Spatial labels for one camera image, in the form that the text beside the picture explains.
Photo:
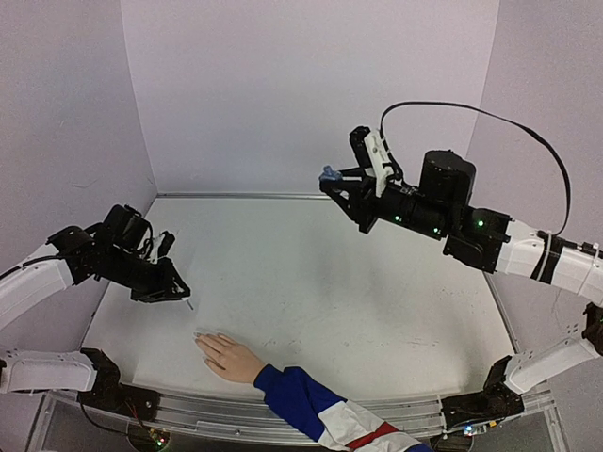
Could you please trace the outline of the blue nail polish bottle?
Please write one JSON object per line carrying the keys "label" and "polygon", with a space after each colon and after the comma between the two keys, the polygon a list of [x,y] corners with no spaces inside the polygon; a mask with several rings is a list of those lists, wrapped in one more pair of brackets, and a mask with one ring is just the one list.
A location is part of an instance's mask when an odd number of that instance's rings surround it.
{"label": "blue nail polish bottle", "polygon": [[342,179],[342,173],[337,169],[333,169],[331,166],[324,166],[322,173],[318,177],[321,184],[325,182],[338,182]]}

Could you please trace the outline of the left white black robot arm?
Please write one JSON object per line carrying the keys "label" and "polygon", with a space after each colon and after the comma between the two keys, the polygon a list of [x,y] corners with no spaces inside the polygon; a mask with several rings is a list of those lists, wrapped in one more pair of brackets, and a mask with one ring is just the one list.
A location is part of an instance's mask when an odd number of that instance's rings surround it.
{"label": "left white black robot arm", "polygon": [[[155,304],[185,301],[190,288],[169,256],[174,234],[155,234],[129,205],[114,205],[106,218],[85,229],[69,226],[49,236],[1,276],[1,325],[6,327],[42,301],[89,279],[124,287],[130,299]],[[124,384],[119,367],[98,348],[42,352],[1,350],[4,394],[75,391],[83,407],[155,419],[160,395]]]}

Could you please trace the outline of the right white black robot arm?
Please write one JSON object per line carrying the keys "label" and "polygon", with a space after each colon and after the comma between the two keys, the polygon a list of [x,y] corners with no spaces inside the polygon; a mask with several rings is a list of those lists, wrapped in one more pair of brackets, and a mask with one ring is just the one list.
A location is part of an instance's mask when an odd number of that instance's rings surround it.
{"label": "right white black robot arm", "polygon": [[480,391],[442,401],[446,432],[469,432],[524,410],[523,394],[602,355],[602,252],[577,244],[469,199],[476,168],[452,151],[425,154],[418,186],[393,183],[393,165],[374,150],[355,169],[325,167],[319,189],[367,234],[382,219],[443,241],[443,253],[486,273],[527,277],[587,299],[583,330],[569,327],[548,349],[495,362]]}

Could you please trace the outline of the blue white red sleeve forearm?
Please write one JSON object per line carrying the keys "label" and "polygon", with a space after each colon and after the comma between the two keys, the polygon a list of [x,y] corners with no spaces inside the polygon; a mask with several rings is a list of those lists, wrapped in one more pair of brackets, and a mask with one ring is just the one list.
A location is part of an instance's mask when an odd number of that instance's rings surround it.
{"label": "blue white red sleeve forearm", "polygon": [[348,400],[300,367],[268,364],[253,386],[290,426],[333,451],[430,451],[431,448]]}

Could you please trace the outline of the mannequin hand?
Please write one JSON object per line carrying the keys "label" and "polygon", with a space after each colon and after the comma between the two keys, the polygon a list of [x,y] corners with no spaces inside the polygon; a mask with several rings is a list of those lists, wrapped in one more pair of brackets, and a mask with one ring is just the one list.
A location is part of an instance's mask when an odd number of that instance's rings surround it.
{"label": "mannequin hand", "polygon": [[224,334],[200,333],[195,344],[204,363],[222,379],[253,385],[266,364],[245,345]]}

